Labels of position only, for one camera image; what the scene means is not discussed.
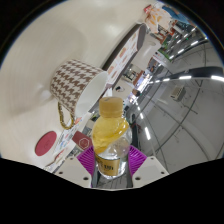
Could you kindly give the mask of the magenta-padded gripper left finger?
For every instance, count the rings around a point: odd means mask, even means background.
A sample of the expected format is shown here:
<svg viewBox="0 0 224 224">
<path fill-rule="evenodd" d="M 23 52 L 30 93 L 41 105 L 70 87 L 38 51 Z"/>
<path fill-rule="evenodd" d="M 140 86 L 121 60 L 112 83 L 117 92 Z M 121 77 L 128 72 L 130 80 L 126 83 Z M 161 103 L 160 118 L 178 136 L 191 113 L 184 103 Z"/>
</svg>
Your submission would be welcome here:
<svg viewBox="0 0 224 224">
<path fill-rule="evenodd" d="M 84 188 L 91 188 L 94 171 L 95 155 L 93 147 L 89 147 L 77 157 L 66 159 L 55 175 Z"/>
</svg>

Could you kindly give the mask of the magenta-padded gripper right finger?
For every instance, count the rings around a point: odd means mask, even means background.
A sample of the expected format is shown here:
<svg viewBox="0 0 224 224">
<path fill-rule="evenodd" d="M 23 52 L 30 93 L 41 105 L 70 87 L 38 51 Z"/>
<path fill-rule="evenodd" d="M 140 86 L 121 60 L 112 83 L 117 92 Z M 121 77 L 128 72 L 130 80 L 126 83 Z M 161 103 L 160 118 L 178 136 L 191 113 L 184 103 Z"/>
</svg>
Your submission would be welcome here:
<svg viewBox="0 0 224 224">
<path fill-rule="evenodd" d="M 155 156 L 147 157 L 134 146 L 128 154 L 127 186 L 140 188 L 168 175 Z"/>
</svg>

